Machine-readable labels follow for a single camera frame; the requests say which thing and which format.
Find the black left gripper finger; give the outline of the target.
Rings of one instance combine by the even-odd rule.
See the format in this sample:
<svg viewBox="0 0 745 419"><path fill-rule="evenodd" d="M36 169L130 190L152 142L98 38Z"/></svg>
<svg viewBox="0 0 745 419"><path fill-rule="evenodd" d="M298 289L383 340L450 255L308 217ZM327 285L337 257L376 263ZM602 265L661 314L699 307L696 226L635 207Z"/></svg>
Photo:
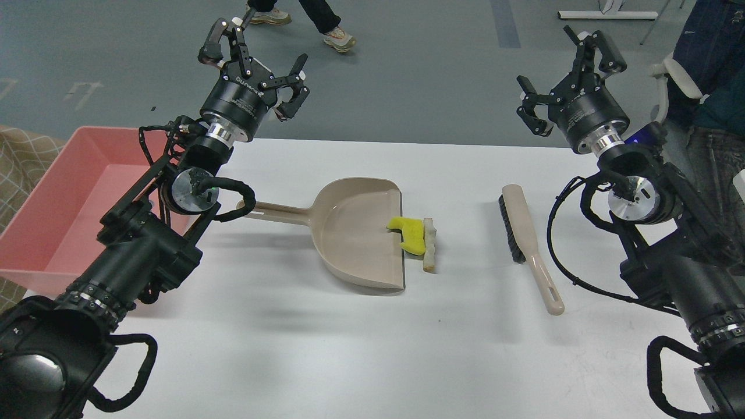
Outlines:
<svg viewBox="0 0 745 419"><path fill-rule="evenodd" d="M244 26L226 19L218 19L213 24L198 50L197 59L218 69L221 80L250 79L259 74L259 68L255 67L256 63L249 54Z"/></svg>
<svg viewBox="0 0 745 419"><path fill-rule="evenodd" d="M280 104L274 103L274 112L277 119L280 121L288 121L296 116L296 112L303 105L306 98L308 98L310 90L305 86L305 79L303 79L303 67L308 60L307 54L301 54L296 58L295 64L293 64L290 73L283 77L270 77L269 79L259 82L259 90L264 92L264 98L268 99L269 90L278 91L282 88L290 88L292 95L289 101L284 101Z"/></svg>

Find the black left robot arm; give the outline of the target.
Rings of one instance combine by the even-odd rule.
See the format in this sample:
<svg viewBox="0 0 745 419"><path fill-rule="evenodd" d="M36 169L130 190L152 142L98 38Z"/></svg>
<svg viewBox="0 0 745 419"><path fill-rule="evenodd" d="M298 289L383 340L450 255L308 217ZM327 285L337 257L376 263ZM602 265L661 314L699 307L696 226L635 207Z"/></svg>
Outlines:
<svg viewBox="0 0 745 419"><path fill-rule="evenodd" d="M102 253L58 297L27 297L2 314L3 418L82 418L87 403L122 411L146 389L156 339L115 330L137 301L154 303L188 278L210 223L254 209L253 189L218 172L268 111L295 117L310 92L308 55L282 77L250 55L244 32L254 13L218 19L200 48L198 61L220 77L199 119L139 128L149 167L101 218Z"/></svg>

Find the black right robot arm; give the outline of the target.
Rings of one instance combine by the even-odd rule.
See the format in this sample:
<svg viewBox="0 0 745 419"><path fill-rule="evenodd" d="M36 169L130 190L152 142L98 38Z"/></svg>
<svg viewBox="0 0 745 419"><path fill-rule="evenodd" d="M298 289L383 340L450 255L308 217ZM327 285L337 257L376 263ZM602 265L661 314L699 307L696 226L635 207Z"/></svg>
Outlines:
<svg viewBox="0 0 745 419"><path fill-rule="evenodd" d="M598 172L572 179L557 197L547 223L547 245L564 276L588 291L681 317L694 349L660 336L647 348L647 388L652 402L673 418L743 417L743 290L731 274L743 252L703 197L676 165L666 162L663 127L669 108L667 79L690 98L702 98L691 77L672 58L654 68L659 109L655 119L628 138L626 112L606 87L606 79L626 70L626 61L601 31L564 31L576 47L569 73L548 94L537 93L520 75L517 109L532 134L548 136L557 127L575 154L592 153ZM622 242L626 260L620 277L634 295L607 292L570 273L557 258L552 240L556 213L581 188L580 210L596 228ZM676 408L662 386L663 349L696 363L698 387L709 411Z"/></svg>

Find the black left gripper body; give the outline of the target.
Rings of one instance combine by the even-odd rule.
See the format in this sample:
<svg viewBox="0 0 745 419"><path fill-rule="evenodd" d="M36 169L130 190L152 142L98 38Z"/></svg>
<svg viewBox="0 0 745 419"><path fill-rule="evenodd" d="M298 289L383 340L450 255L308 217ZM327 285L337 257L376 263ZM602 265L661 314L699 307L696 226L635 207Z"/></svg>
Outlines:
<svg viewBox="0 0 745 419"><path fill-rule="evenodd" d="M200 108L207 123L218 122L232 131L232 141L252 141L269 109L276 104L276 93L261 89L261 83L274 74L255 69L250 75L224 69Z"/></svg>

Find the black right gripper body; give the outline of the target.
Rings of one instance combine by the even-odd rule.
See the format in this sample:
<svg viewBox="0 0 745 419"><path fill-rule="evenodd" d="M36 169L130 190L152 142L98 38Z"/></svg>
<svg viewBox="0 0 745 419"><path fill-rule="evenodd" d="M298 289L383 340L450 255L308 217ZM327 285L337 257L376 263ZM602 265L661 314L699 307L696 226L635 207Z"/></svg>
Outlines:
<svg viewBox="0 0 745 419"><path fill-rule="evenodd" d="M599 128L608 126L622 134L629 127L630 118L605 84L603 79L581 79L579 82L564 79L552 90L562 101L549 105L549 121L556 125L576 154L589 152L581 143Z"/></svg>

